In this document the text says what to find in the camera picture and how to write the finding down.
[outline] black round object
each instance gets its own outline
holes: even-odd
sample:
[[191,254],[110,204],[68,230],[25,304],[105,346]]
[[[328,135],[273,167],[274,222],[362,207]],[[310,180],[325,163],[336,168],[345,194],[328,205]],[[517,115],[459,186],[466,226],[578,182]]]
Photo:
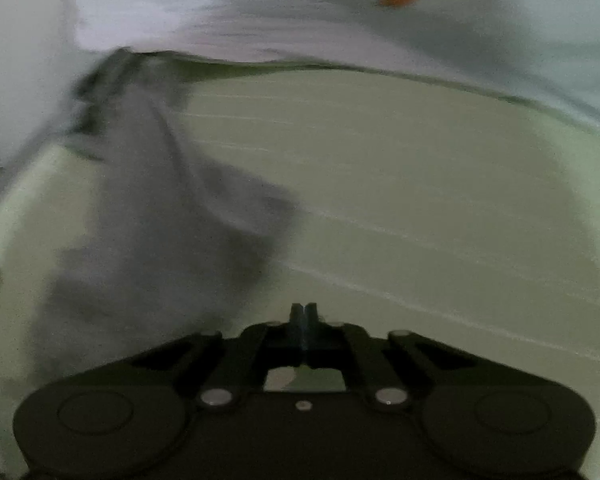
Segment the black round object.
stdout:
[[55,384],[20,405],[13,433],[37,468],[103,480],[151,465],[186,421],[182,401],[168,386]]
[[421,422],[458,465],[505,477],[579,466],[595,432],[587,403],[551,383],[439,386],[424,402]]

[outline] white sheet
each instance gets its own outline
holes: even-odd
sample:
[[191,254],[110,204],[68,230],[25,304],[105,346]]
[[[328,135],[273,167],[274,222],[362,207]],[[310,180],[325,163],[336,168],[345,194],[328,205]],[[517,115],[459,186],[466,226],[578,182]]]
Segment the white sheet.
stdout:
[[600,127],[600,0],[75,0],[78,45],[318,60],[539,100]]

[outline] gray cloth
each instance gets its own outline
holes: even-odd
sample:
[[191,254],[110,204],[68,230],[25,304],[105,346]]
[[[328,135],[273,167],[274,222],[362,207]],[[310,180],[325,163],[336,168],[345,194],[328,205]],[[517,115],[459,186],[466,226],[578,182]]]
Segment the gray cloth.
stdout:
[[98,225],[63,255],[30,327],[36,382],[220,328],[289,227],[287,192],[211,160],[180,128],[178,88],[168,62],[127,52],[78,86],[68,142],[102,161]]

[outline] silver screw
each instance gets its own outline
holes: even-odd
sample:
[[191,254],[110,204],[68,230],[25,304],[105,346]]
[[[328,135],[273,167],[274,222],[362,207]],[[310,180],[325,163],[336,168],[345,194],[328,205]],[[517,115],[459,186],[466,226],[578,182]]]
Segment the silver screw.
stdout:
[[408,398],[407,392],[401,388],[382,388],[376,391],[376,400],[386,406],[402,404]]
[[299,410],[300,412],[308,412],[313,406],[314,405],[308,400],[298,400],[298,402],[296,402],[296,410]]
[[224,406],[232,401],[234,396],[229,390],[223,388],[213,388],[202,392],[200,400],[207,406]]

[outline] beige tabletop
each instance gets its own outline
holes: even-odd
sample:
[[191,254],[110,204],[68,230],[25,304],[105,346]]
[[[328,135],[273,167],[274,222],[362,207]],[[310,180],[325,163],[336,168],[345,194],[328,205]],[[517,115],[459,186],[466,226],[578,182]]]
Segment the beige tabletop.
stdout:
[[[373,335],[408,329],[567,384],[596,412],[584,471],[600,480],[600,135],[394,76],[236,69],[199,79],[182,113],[193,136],[302,205],[233,332],[315,301],[327,319]],[[0,203],[0,384],[26,370],[18,342],[59,252],[93,225],[99,174],[49,146]],[[15,474],[17,400],[0,402],[0,460]]]

